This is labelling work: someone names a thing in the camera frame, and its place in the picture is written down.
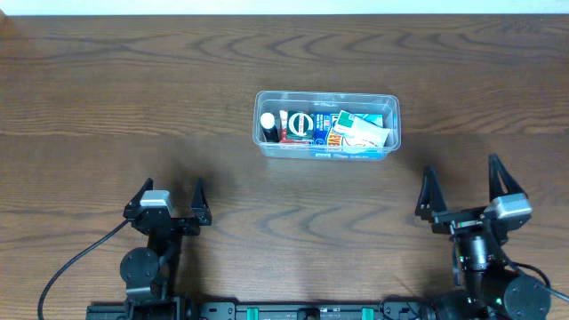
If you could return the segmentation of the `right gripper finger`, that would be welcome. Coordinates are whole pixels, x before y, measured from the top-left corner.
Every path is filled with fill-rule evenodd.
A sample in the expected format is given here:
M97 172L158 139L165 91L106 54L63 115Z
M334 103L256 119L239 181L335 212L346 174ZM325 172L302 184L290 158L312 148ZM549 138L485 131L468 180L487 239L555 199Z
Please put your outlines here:
M524 189L508 172L497 154L488 156L489 200L509 196L527 196Z
M447 214L444 195L432 166L424 168L421 192L414 214L428 222L437 222L439 216Z

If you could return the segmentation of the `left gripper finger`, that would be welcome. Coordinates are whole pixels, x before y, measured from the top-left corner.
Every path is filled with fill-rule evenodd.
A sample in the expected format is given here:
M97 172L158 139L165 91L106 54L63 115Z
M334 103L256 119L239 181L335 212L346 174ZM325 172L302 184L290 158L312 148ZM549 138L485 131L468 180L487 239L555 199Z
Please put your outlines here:
M132 210L136 210L140 207L140 201L145 194L146 191L153 189L153 180L151 178L147 178L143 183L142 187L139 191L134 195L134 197L128 202L125 206L125 212L131 212Z
M204 193L204 181L198 178L194 188L190 209L200 226L212 225L212 214Z

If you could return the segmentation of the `white green medicine box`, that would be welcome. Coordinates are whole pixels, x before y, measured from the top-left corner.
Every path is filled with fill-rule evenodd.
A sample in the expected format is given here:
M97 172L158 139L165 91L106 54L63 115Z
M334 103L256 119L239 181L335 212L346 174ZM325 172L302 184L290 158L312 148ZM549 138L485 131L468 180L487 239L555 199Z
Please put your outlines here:
M363 118L341 111L333 130L346 138L366 140L375 147L383 147L390 129L380 127Z

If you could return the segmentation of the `dark bottle white cap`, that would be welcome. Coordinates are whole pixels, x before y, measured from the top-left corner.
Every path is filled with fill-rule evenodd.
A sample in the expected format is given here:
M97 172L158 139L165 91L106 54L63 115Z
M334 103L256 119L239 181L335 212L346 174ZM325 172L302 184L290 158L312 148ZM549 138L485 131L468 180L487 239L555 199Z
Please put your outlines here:
M278 129L276 128L276 119L273 114L263 113L260 116L260 128L266 142L279 142Z

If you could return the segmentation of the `blue fever patch box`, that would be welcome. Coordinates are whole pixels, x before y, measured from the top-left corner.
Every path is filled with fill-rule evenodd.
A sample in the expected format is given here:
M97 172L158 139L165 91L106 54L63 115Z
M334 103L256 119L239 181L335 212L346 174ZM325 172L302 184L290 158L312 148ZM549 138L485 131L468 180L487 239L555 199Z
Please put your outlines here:
M315 145L326 145L331 147L374 147L373 143L366 140L358 140L354 138L346 138L333 130L338 118L339 113L330 112L316 112L315 127L314 127L314 141Z

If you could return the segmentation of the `red white medicine sachet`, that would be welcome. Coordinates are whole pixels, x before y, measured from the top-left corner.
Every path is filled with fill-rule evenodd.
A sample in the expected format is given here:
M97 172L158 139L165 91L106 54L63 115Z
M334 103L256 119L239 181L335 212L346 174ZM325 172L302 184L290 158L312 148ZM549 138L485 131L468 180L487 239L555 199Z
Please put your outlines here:
M291 140L287 137L287 125L288 125L288 111L282 109L279 111L280 117L280 143L287 143L287 144L310 144L310 140Z

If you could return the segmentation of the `dark green round-logo box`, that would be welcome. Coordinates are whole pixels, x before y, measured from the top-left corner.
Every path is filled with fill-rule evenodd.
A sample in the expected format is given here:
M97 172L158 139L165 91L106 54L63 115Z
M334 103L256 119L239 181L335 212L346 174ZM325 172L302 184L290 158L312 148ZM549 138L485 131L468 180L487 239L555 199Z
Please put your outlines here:
M286 138L295 141L308 141L314 139L315 115L305 111L287 111Z

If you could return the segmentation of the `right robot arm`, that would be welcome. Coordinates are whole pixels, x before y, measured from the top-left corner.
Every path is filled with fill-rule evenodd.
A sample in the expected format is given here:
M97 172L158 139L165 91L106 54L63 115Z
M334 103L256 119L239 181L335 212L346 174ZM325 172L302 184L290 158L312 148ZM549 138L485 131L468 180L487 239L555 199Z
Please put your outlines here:
M488 205L453 212L435 170L424 168L415 215L453 243L456 290L423 302L421 319L545 319L550 311L547 277L502 249L508 232L532 218L528 195L495 154L488 158L488 181Z

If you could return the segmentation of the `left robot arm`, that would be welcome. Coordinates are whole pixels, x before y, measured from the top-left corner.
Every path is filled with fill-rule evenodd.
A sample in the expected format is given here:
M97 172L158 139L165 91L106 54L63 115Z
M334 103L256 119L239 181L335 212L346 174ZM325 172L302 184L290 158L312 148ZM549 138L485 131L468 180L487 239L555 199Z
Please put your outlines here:
M145 247L129 251L120 263L130 302L167 300L172 295L182 238L197 236L201 227L212 224L201 179L196 181L190 211L186 218L174 218L170 192L155 190L152 179L125 206L125 220L148 238Z

